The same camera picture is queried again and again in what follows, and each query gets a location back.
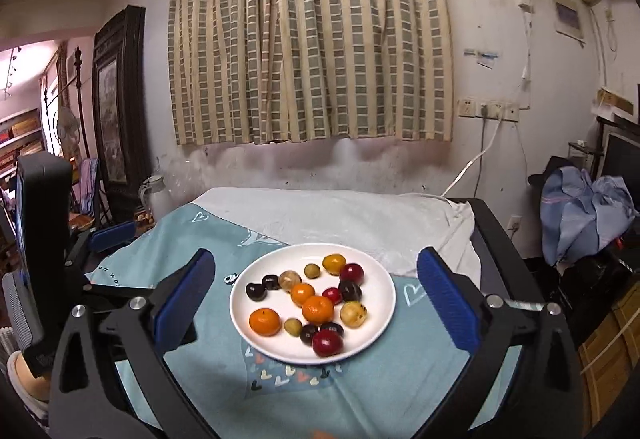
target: checkered curtain pattern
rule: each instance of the checkered curtain pattern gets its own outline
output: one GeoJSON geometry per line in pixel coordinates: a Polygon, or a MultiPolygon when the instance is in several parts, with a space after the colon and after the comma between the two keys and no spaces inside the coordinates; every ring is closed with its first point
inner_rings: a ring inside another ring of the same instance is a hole
{"type": "Polygon", "coordinates": [[[451,137],[445,0],[170,0],[179,145],[451,137]]]}

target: orange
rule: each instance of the orange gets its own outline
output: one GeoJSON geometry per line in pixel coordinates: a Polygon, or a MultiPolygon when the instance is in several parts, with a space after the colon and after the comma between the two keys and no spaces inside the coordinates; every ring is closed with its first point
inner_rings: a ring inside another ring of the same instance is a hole
{"type": "Polygon", "coordinates": [[[315,325],[330,322],[334,319],[334,303],[325,296],[310,296],[302,305],[302,316],[315,325]]]}
{"type": "Polygon", "coordinates": [[[326,269],[330,275],[340,275],[340,270],[347,264],[345,259],[340,253],[334,253],[333,255],[327,255],[322,259],[322,267],[326,269]]]}
{"type": "Polygon", "coordinates": [[[295,305],[302,307],[305,301],[316,294],[311,284],[296,284],[291,288],[291,299],[295,305]]]}
{"type": "Polygon", "coordinates": [[[256,309],[249,316],[249,327],[260,336],[273,336],[280,330],[280,317],[268,307],[256,309]]]}

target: white kettle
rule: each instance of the white kettle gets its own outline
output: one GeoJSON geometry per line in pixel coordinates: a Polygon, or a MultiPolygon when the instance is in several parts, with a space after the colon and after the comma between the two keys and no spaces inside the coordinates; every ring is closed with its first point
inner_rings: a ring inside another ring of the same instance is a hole
{"type": "Polygon", "coordinates": [[[145,179],[138,195],[142,206],[151,212],[156,223],[175,208],[174,200],[164,184],[164,177],[160,174],[145,179]]]}

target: white plate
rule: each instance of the white plate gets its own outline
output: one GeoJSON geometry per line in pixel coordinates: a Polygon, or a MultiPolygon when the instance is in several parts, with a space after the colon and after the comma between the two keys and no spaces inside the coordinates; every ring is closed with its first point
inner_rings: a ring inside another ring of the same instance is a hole
{"type": "Polygon", "coordinates": [[[339,244],[297,244],[276,249],[255,260],[241,273],[229,298],[231,320],[242,338],[254,349],[270,358],[297,365],[335,363],[363,351],[386,329],[395,308],[396,288],[386,269],[366,253],[339,244]],[[338,287],[340,282],[337,276],[329,275],[322,267],[322,259],[332,253],[340,253],[347,259],[347,263],[359,263],[364,270],[364,282],[360,287],[362,303],[368,313],[365,323],[358,329],[349,329],[340,321],[342,304],[334,308],[334,321],[344,327],[343,352],[328,358],[319,358],[311,347],[302,343],[299,338],[290,336],[283,328],[271,337],[263,337],[252,331],[249,327],[249,315],[262,307],[276,311],[283,324],[287,318],[297,318],[303,324],[306,321],[302,318],[302,310],[291,301],[289,293],[282,289],[268,291],[264,300],[254,302],[246,295],[247,284],[260,283],[265,275],[280,275],[292,269],[300,275],[303,282],[308,282],[316,289],[316,294],[322,294],[322,291],[328,287],[338,287]],[[305,277],[303,270],[308,263],[316,263],[320,266],[322,273],[318,278],[305,277]]]}

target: metal screw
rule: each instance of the metal screw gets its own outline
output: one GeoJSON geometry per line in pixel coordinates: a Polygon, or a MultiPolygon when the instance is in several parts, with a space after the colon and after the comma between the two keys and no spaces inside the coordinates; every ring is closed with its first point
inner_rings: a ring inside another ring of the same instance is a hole
{"type": "Polygon", "coordinates": [[[133,311],[138,311],[145,307],[146,300],[143,296],[136,296],[129,300],[129,307],[133,309],[133,311]]]}
{"type": "Polygon", "coordinates": [[[487,304],[489,304],[489,307],[492,307],[493,309],[499,309],[504,305],[504,300],[500,298],[497,294],[489,295],[486,298],[486,302],[487,304]]]}
{"type": "Polygon", "coordinates": [[[548,304],[546,306],[546,310],[554,316],[558,316],[562,313],[562,308],[558,304],[556,304],[556,302],[551,302],[550,304],[548,304]]]}
{"type": "Polygon", "coordinates": [[[76,305],[71,310],[71,316],[73,318],[80,318],[84,314],[85,311],[86,311],[86,307],[84,307],[84,305],[76,305]]]}

